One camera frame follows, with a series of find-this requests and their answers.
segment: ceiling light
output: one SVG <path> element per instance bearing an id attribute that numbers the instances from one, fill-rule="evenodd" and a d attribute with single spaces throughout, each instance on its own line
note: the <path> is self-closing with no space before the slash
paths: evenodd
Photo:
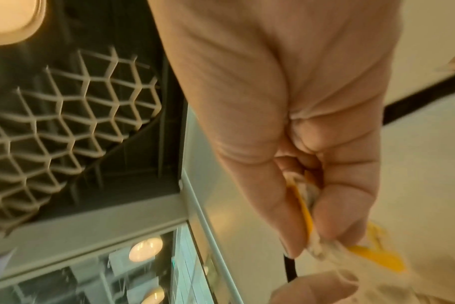
<path id="1" fill-rule="evenodd" d="M 137 243 L 129 252 L 129 260 L 142 262 L 154 257 L 163 248 L 163 240 L 158 237 L 149 238 Z"/>
<path id="2" fill-rule="evenodd" d="M 164 290 L 162 287 L 157 287 L 149 293 L 141 304 L 159 304 L 164 300 Z"/>
<path id="3" fill-rule="evenodd" d="M 23 41 L 43 23 L 47 0 L 0 0 L 0 45 Z"/>

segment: mesh panel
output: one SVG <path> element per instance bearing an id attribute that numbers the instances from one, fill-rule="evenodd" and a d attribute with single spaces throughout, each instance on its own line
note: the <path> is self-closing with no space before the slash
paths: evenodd
<path id="1" fill-rule="evenodd" d="M 0 103 L 0 229 L 28 220 L 70 176 L 161 111 L 149 66 L 78 50 Z"/>

